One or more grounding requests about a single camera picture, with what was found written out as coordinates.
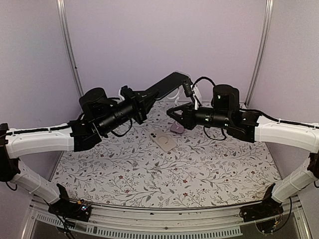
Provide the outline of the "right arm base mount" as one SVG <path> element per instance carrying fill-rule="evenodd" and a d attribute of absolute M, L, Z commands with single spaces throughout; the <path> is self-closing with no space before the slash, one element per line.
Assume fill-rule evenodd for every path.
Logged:
<path fill-rule="evenodd" d="M 272 198 L 272 190 L 274 186 L 275 183 L 267 188 L 261 202 L 240 208 L 239 216 L 243 218 L 244 222 L 260 220 L 276 216 L 284 212 L 282 203 L 278 203 Z"/>

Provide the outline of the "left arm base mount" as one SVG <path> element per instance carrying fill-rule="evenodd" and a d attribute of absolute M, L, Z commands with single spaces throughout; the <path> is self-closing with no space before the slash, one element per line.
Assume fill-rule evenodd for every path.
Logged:
<path fill-rule="evenodd" d="M 57 184 L 59 189 L 59 200 L 49 204 L 48 212 L 67 219 L 74 219 L 82 222 L 88 222 L 91 216 L 91 202 L 79 199 L 72 202 L 69 199 L 64 186 Z"/>

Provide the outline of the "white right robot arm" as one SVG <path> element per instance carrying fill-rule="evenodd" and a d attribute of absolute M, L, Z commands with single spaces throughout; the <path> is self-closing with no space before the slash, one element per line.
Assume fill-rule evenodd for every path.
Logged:
<path fill-rule="evenodd" d="M 258 213 L 268 217 L 290 196 L 319 179 L 319 125 L 276 119 L 260 110 L 242 109 L 239 91 L 230 85 L 216 85 L 212 89 L 210 107 L 187 103 L 167 110 L 167 115 L 186 129 L 196 126 L 223 129 L 244 142 L 264 142 L 273 156 L 284 160 L 296 153 L 304 160 L 293 160 L 291 173 L 268 187 Z"/>

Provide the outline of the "blue phone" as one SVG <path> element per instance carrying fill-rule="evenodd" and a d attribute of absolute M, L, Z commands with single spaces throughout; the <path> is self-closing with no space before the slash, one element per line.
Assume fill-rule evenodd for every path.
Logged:
<path fill-rule="evenodd" d="M 146 89 L 146 92 L 155 93 L 155 100 L 159 101 L 181 86 L 188 91 L 190 90 L 191 85 L 192 81 L 187 75 L 179 72 L 173 72 L 153 86 Z"/>

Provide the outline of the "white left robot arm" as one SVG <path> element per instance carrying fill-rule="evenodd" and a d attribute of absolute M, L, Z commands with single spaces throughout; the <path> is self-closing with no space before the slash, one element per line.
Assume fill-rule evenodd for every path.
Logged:
<path fill-rule="evenodd" d="M 119 98 L 108 98 L 103 88 L 85 93 L 79 104 L 82 113 L 76 120 L 61 125 L 34 128 L 0 126 L 0 180 L 11 182 L 53 205 L 63 216 L 74 212 L 65 187 L 53 184 L 28 168 L 22 156 L 54 152 L 81 152 L 94 148 L 109 133 L 126 122 L 142 124 L 159 95 L 158 90 L 133 91 L 124 86 Z"/>

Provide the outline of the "clear phone case with ring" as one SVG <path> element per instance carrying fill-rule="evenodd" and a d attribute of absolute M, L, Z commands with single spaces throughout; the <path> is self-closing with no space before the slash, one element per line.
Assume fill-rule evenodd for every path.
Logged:
<path fill-rule="evenodd" d="M 181 95 L 180 88 L 177 88 L 176 93 L 173 96 L 166 96 L 166 98 L 170 101 L 173 101 L 174 104 L 176 105 L 178 103 L 180 95 Z"/>

